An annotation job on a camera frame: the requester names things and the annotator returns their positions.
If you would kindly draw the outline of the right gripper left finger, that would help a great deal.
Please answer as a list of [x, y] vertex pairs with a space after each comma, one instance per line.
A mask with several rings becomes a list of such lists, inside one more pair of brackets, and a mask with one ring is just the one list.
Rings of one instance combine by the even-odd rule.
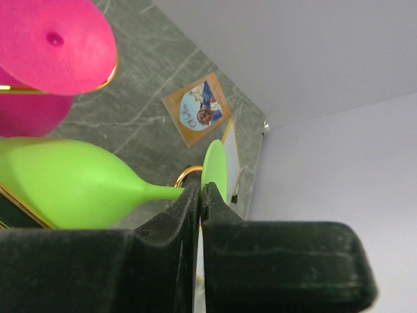
[[134, 230], [49, 230], [1, 195], [2, 312], [192, 312], [199, 184]]

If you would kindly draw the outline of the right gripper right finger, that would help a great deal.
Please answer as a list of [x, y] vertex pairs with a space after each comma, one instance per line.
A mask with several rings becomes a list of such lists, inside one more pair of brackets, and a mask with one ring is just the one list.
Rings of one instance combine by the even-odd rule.
[[362, 242], [339, 222], [245, 221], [203, 189], [208, 312], [361, 312], [378, 289]]

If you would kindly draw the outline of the green wine glass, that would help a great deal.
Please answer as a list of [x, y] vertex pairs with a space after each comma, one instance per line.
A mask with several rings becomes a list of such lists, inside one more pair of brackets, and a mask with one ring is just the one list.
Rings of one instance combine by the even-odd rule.
[[1, 181], [55, 229], [108, 228], [144, 203], [184, 192], [146, 182], [99, 146], [62, 138], [1, 140]]

